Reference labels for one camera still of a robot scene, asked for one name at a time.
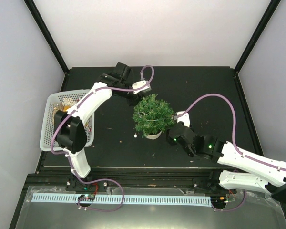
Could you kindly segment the small green christmas tree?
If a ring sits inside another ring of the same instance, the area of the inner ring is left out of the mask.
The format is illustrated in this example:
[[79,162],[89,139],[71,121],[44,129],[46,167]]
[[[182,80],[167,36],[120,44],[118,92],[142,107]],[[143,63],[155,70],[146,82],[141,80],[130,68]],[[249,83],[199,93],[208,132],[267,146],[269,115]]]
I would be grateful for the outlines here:
[[150,94],[143,97],[133,109],[135,130],[140,132],[143,138],[161,134],[176,123],[174,114],[167,101],[159,99],[157,94]]

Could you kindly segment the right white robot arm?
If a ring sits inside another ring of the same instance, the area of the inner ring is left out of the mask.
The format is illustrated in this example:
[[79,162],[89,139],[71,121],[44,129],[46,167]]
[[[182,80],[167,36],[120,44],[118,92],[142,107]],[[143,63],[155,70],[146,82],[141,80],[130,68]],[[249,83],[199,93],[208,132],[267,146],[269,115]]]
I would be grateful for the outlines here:
[[167,141],[179,144],[190,157],[198,157],[240,169],[240,173],[223,170],[207,180],[208,189],[244,189],[269,194],[286,204],[286,162],[266,158],[246,150],[236,150],[231,142],[212,135],[198,135],[183,122],[166,132]]

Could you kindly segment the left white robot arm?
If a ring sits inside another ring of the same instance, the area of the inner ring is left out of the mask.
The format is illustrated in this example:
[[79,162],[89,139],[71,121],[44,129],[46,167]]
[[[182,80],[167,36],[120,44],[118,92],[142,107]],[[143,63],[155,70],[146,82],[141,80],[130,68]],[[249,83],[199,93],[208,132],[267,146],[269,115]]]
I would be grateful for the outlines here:
[[129,66],[117,63],[112,72],[100,75],[90,91],[75,105],[66,111],[57,111],[54,116],[50,150],[68,159],[71,172],[77,177],[76,185],[81,190],[88,190],[93,184],[92,177],[88,176],[91,167],[85,154],[85,124],[94,118],[95,111],[113,95],[127,99],[129,105],[136,105],[144,93],[151,90],[151,80],[146,80],[143,72],[140,72],[140,80],[136,82],[129,78],[130,73]]

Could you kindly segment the white snowflake ornament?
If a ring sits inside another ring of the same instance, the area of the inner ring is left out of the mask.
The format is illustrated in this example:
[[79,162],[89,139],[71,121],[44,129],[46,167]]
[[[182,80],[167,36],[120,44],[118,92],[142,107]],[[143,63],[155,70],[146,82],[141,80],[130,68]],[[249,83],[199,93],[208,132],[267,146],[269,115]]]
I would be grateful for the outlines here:
[[61,104],[63,106],[69,106],[72,107],[76,104],[77,102],[75,100],[73,100],[73,98],[71,97],[67,97],[67,98],[63,98]]

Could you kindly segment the white plastic basket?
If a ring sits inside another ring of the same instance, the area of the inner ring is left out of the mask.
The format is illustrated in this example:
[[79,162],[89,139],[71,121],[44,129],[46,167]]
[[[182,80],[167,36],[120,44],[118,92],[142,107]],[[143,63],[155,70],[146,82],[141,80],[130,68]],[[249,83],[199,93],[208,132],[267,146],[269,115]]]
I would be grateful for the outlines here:
[[[89,92],[88,89],[86,90],[73,90],[73,91],[65,91],[51,94],[45,106],[42,129],[41,129],[41,137],[40,137],[40,149],[42,151],[50,151],[51,140],[54,134],[54,112],[58,111],[58,108],[62,102],[63,98],[71,97],[73,100],[78,102],[81,100],[87,93]],[[85,147],[89,147],[93,143],[94,139],[94,115],[90,117],[90,119],[85,124],[85,131],[87,135],[87,143]],[[54,142],[54,151],[61,151],[62,148],[59,147],[58,143]]]

